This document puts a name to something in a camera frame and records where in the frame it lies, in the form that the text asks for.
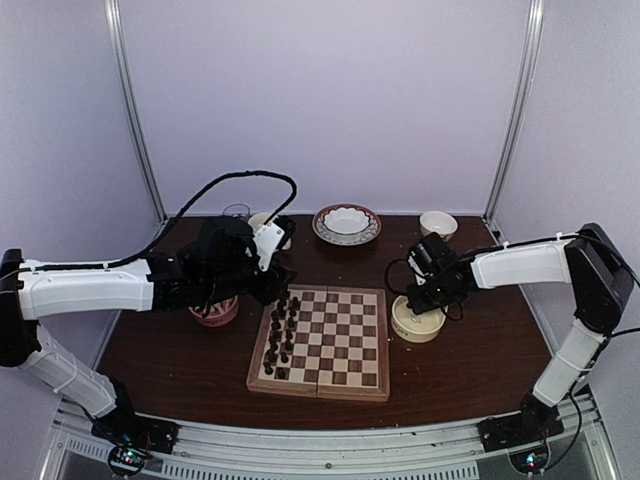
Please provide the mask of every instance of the white bowl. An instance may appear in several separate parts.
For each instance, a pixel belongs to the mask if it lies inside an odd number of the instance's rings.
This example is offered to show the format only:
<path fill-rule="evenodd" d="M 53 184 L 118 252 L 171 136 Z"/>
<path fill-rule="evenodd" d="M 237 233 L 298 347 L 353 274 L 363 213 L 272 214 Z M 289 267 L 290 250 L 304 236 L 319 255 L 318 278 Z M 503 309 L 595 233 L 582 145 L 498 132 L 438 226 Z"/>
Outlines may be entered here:
<path fill-rule="evenodd" d="M 391 327 L 398 336 L 412 343 L 426 343 L 436 338 L 446 319 L 442 310 L 416 315 L 407 305 L 407 297 L 400 296 L 391 306 Z"/>
<path fill-rule="evenodd" d="M 324 216 L 324 224 L 332 232 L 353 235 L 369 226 L 369 217 L 362 210 L 350 207 L 338 208 Z"/>
<path fill-rule="evenodd" d="M 270 216 L 271 216 L 271 213 L 269 212 L 256 213 L 255 215 L 251 216 L 251 218 L 247 223 L 251 225 L 251 228 L 253 228 L 253 231 L 255 233 L 256 230 L 258 230 L 262 225 L 264 225 L 264 222 L 266 222 Z M 289 250 L 290 248 L 291 248 L 291 239 L 287 240 L 287 243 L 284 244 L 284 246 L 282 247 L 282 250 Z"/>
<path fill-rule="evenodd" d="M 458 222 L 448 213 L 432 210 L 420 215 L 420 231 L 423 236 L 437 233 L 445 242 L 458 230 Z"/>

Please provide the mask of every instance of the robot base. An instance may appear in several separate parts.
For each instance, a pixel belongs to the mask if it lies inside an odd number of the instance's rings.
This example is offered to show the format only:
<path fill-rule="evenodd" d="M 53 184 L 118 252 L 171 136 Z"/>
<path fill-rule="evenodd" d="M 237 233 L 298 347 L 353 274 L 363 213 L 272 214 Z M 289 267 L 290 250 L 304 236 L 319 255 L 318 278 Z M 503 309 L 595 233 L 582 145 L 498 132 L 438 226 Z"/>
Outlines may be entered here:
<path fill-rule="evenodd" d="M 167 420 L 136 416 L 140 422 L 141 431 L 149 433 L 149 450 L 152 452 L 171 454 L 178 436 L 178 425 Z M 91 429 L 91 435 L 112 441 L 112 439 L 106 436 L 95 424 Z M 147 445 L 135 445 L 135 447 L 143 451 L 147 449 Z"/>
<path fill-rule="evenodd" d="M 518 412 L 499 418 L 487 418 L 478 424 L 480 439 L 485 452 L 508 449 L 543 441 L 547 437 L 564 432 L 564 425 L 555 415 L 549 416 L 544 422 L 527 426 L 526 413 Z"/>

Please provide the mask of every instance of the white wall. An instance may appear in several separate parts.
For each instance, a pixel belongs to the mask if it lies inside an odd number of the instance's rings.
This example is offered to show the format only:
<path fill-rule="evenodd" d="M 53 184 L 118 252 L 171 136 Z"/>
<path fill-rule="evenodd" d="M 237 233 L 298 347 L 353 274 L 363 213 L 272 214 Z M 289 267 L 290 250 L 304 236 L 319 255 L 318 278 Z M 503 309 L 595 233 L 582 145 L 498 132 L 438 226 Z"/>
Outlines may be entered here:
<path fill-rule="evenodd" d="M 0 192 L 1 252 L 116 258 L 154 233 L 101 0 L 0 2 Z M 108 318 L 43 323 L 91 362 Z M 34 478 L 58 402 L 25 373 L 0 369 L 0 476 Z"/>
<path fill-rule="evenodd" d="M 293 212 L 483 211 L 529 2 L 123 0 L 127 51 L 169 213 L 208 179 L 291 174 Z M 192 214 L 273 208 L 287 187 L 221 186 Z"/>
<path fill-rule="evenodd" d="M 542 45 L 497 221 L 509 240 L 600 223 L 640 271 L 640 3 L 546 2 Z M 530 290 L 554 347 L 570 287 Z M 621 328 L 640 325 L 636 292 Z M 640 336 L 612 342 L 590 375 L 625 479 L 640 478 Z"/>

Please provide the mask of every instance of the bowl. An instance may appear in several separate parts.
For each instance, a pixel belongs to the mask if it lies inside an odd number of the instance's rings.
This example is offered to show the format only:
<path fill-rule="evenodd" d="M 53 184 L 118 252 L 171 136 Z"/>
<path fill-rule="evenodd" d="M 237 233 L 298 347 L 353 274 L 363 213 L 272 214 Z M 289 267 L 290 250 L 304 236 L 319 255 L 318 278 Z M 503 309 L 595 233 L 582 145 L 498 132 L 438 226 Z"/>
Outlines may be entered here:
<path fill-rule="evenodd" d="M 200 313 L 189 307 L 189 311 L 196 317 L 198 323 L 205 327 L 221 327 L 222 325 L 226 325 L 236 318 L 238 310 L 240 310 L 240 302 L 238 301 L 237 295 L 213 305 L 209 315 L 206 317 L 202 317 Z"/>
<path fill-rule="evenodd" d="M 432 210 L 420 215 L 420 232 L 425 237 L 430 233 L 437 233 L 440 238 L 448 242 L 456 230 L 458 230 L 458 222 L 448 213 Z"/>
<path fill-rule="evenodd" d="M 324 224 L 339 235 L 353 235 L 369 226 L 369 217 L 353 207 L 341 207 L 331 210 L 324 216 Z"/>
<path fill-rule="evenodd" d="M 442 310 L 416 315 L 407 306 L 409 300 L 399 296 L 391 306 L 391 327 L 399 337 L 411 343 L 426 343 L 438 335 L 446 319 Z"/>
<path fill-rule="evenodd" d="M 272 214 L 269 212 L 260 212 L 260 213 L 256 213 L 255 215 L 252 215 L 248 223 L 249 225 L 251 225 L 251 228 L 253 228 L 253 232 L 255 233 L 256 230 L 258 230 L 262 225 L 264 225 L 264 222 L 266 222 L 271 215 Z M 282 250 L 289 250 L 290 248 L 291 248 L 291 239 L 287 240 L 287 243 L 284 244 L 284 246 L 282 247 Z"/>
<path fill-rule="evenodd" d="M 380 218 L 360 205 L 340 204 L 323 208 L 313 217 L 313 231 L 325 242 L 339 246 L 364 245 L 382 229 Z"/>

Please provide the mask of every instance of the checkered squares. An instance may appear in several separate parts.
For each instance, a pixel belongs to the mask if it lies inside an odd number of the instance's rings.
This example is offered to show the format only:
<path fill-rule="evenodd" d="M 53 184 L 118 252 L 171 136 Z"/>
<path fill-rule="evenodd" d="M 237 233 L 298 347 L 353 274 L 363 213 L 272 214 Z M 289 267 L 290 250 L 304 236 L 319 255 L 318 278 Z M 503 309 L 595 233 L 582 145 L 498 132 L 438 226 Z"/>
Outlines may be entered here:
<path fill-rule="evenodd" d="M 261 368 L 259 378 L 317 386 L 379 387 L 377 296 L 292 289 L 293 297 L 301 303 L 292 332 L 293 351 L 287 363 L 278 357 L 275 365 L 285 371 L 285 377 L 268 376 Z M 286 319 L 281 324 L 286 330 Z M 267 343 L 263 361 L 268 349 Z"/>

